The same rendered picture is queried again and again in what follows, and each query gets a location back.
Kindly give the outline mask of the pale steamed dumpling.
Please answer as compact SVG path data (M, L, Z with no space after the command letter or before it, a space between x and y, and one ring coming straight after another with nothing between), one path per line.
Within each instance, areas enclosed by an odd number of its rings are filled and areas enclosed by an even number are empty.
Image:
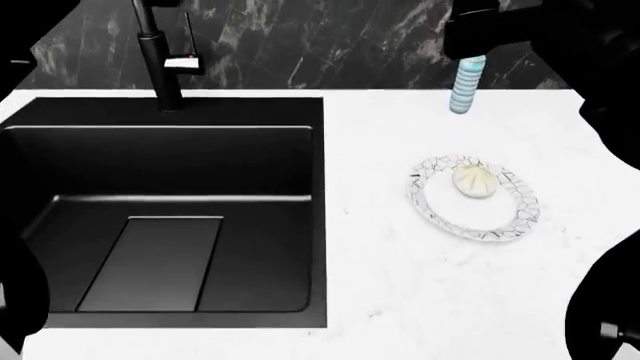
M465 197L485 199L492 197L498 187L498 180L489 170L477 164L463 164L452 174L455 188Z

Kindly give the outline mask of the black sink basin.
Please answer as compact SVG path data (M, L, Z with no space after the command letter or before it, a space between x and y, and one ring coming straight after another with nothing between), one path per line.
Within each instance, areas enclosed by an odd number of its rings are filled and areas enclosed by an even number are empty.
M322 328L321 98L35 98L0 122L0 215L55 328ZM77 306L131 216L221 216L191 312Z

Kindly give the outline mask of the black sink faucet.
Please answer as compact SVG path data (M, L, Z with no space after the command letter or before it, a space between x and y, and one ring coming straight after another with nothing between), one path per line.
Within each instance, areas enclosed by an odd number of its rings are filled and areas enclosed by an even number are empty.
M179 8L184 0L130 0L139 26L139 47L158 101L164 113L173 113L183 105L179 75L164 69L165 59L172 54L165 32L157 26L153 8Z

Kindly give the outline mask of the light blue ribbed bottle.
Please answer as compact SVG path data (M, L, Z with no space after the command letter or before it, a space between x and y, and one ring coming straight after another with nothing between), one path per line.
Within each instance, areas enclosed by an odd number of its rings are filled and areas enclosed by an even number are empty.
M486 62L485 55L459 61L449 100L452 113L464 114L471 109Z

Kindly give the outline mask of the white plate with crackle rim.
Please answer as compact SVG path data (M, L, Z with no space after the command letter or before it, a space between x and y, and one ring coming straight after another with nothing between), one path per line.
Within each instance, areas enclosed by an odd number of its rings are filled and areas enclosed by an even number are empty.
M477 164L496 177L492 197L465 197L453 185L452 174L463 164ZM541 205L533 188L496 162L469 155L432 156L414 165L407 177L406 197L430 224L479 242L508 242L530 233L538 224Z

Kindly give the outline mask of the dark rectangular drain cover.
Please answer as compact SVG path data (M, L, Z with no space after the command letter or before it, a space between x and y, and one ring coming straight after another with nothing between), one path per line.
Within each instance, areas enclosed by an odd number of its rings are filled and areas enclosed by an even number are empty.
M129 217L77 311L194 311L222 222L221 216Z

